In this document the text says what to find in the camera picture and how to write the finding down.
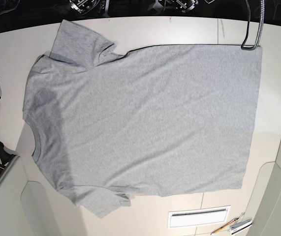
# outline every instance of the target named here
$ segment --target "white vent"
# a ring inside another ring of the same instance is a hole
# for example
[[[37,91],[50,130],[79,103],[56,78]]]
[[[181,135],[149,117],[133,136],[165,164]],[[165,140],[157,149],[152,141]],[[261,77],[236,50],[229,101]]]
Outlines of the white vent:
[[[231,206],[169,212],[168,229],[222,224],[227,221]]]

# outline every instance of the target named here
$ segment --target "white table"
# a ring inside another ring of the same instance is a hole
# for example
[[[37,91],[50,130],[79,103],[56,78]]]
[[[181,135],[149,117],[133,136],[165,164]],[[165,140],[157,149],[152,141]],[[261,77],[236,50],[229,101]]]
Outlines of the white table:
[[[247,24],[192,17],[110,18],[78,23],[114,41],[117,44],[115,52],[119,54],[159,44],[241,44]],[[249,43],[255,40],[257,25],[253,23],[250,26]],[[31,158],[34,139],[22,119],[28,73],[37,57],[51,50],[58,27],[59,24],[53,24],[0,34],[0,140],[10,149],[17,148],[28,180],[39,181],[45,186],[63,235],[85,235],[87,232],[91,236],[208,236],[218,225],[167,230],[167,213],[231,205],[230,220],[246,210],[259,170],[263,164],[275,161],[281,140],[281,27],[264,25],[260,42],[263,59],[255,130],[242,189],[167,198],[137,196],[131,200],[131,207],[121,207],[101,220],[82,207],[74,207],[49,185]],[[260,183],[263,193],[271,166],[262,170],[265,176]],[[259,200],[251,206],[248,216],[255,216],[258,205]]]

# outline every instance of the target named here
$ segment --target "fabric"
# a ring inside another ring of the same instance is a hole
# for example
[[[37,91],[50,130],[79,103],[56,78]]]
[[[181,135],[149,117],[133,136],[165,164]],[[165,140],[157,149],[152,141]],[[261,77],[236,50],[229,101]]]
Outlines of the fabric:
[[[24,119],[51,185],[98,217],[129,206],[128,194],[241,188],[261,48],[114,48],[63,21],[50,56],[30,72]]]

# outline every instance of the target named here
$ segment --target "t-shirt sleeve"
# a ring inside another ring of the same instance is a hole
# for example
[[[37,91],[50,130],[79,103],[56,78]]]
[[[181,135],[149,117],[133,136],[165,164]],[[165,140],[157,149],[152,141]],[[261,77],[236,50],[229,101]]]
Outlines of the t-shirt sleeve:
[[[58,192],[68,197],[76,205],[83,205],[99,218],[103,218],[121,206],[130,206],[127,195],[102,187],[74,186],[62,188]]]
[[[102,35],[76,23],[63,20],[50,58],[92,68],[122,57],[113,53],[115,44]]]

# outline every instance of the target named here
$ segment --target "air vent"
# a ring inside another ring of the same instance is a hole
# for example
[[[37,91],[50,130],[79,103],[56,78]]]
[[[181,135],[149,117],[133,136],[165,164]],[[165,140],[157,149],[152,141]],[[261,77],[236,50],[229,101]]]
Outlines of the air vent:
[[[168,229],[222,224],[227,221],[231,206],[169,212]]]

